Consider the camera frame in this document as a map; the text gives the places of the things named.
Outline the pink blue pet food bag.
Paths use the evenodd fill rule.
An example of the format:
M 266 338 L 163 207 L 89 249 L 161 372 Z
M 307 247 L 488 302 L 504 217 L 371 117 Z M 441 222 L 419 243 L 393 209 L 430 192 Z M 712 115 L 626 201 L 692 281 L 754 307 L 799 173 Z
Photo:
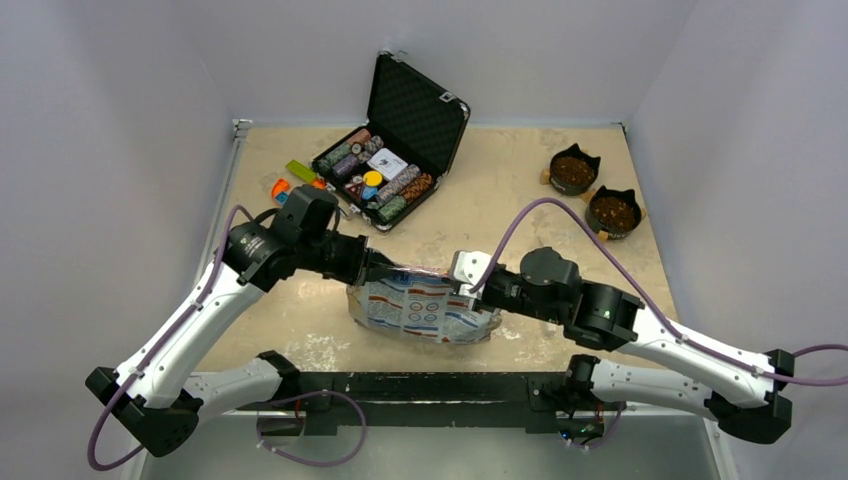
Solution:
M 349 286 L 346 295 L 358 325 L 397 338 L 472 345 L 488 341 L 502 323 L 499 311 L 474 310 L 434 271 L 394 273 Z

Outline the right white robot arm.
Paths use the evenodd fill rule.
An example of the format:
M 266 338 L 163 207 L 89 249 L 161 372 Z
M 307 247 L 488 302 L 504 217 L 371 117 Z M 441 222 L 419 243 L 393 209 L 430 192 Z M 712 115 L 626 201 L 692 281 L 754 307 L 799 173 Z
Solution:
M 578 266 L 550 247 L 526 254 L 518 272 L 488 255 L 467 261 L 480 281 L 476 307 L 559 325 L 566 339 L 585 348 L 572 356 L 555 395 L 568 412 L 637 402 L 686 411 L 755 444 L 773 444 L 792 424 L 792 403 L 773 374 L 792 375 L 784 350 L 754 353 L 685 327 L 671 328 L 636 296 L 584 280 Z

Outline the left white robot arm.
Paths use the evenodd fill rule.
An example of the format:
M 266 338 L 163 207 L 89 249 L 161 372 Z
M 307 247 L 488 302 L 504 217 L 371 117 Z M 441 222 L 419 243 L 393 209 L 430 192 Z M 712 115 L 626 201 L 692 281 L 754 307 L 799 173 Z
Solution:
M 197 285 L 160 329 L 117 367 L 97 367 L 86 387 L 103 403 L 87 454 L 94 469 L 96 443 L 114 417 L 138 448 L 163 457 L 182 446 L 205 420 L 251 404 L 284 409 L 304 395 L 300 370 L 275 351 L 203 379 L 191 377 L 228 328 L 280 281 L 304 270 L 346 285 L 367 277 L 373 249 L 364 235 L 339 232 L 337 198 L 306 185 L 282 207 L 234 224 L 232 208 L 212 261 Z

